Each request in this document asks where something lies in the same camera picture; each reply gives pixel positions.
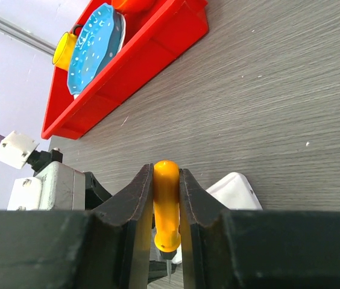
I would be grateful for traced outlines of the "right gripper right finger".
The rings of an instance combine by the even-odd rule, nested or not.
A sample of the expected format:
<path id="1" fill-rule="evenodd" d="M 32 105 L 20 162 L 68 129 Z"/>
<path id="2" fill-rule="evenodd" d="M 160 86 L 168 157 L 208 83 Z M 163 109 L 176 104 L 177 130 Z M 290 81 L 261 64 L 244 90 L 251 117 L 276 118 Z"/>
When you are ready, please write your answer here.
<path id="1" fill-rule="evenodd" d="M 180 170 L 185 288 L 340 288 L 340 212 L 230 210 Z"/>

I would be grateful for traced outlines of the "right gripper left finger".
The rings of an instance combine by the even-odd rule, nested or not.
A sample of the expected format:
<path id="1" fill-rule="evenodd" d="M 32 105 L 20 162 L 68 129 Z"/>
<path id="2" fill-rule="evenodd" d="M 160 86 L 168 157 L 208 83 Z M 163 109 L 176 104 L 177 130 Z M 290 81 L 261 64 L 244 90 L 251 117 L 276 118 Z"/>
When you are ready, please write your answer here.
<path id="1" fill-rule="evenodd" d="M 0 211 L 0 288 L 146 288 L 153 165 L 86 211 Z"/>

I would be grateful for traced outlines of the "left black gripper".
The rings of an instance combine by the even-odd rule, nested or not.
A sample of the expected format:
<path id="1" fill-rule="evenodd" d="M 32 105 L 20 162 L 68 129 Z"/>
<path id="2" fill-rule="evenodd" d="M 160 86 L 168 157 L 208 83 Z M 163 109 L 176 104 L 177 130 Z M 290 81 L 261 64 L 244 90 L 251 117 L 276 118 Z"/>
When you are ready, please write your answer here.
<path id="1" fill-rule="evenodd" d="M 85 209 L 92 210 L 112 197 L 95 178 L 92 172 L 85 172 Z"/>

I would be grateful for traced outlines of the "orange handled screwdriver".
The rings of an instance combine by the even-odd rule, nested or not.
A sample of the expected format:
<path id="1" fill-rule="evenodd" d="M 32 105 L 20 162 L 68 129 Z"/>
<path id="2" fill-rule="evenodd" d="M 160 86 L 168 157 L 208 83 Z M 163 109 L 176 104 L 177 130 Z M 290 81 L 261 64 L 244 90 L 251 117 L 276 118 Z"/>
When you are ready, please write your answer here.
<path id="1" fill-rule="evenodd" d="M 169 160 L 154 165 L 154 218 L 156 235 L 154 244 L 166 261 L 166 272 L 171 280 L 172 259 L 181 244 L 180 226 L 180 172 L 178 165 Z"/>

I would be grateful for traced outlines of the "white remote control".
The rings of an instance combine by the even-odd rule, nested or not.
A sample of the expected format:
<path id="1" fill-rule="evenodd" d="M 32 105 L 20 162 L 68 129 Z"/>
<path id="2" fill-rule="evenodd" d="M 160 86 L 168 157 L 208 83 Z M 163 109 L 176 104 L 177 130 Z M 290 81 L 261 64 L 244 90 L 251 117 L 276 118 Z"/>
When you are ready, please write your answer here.
<path id="1" fill-rule="evenodd" d="M 231 210 L 263 210 L 248 179 L 241 173 L 229 173 L 206 192 Z"/>

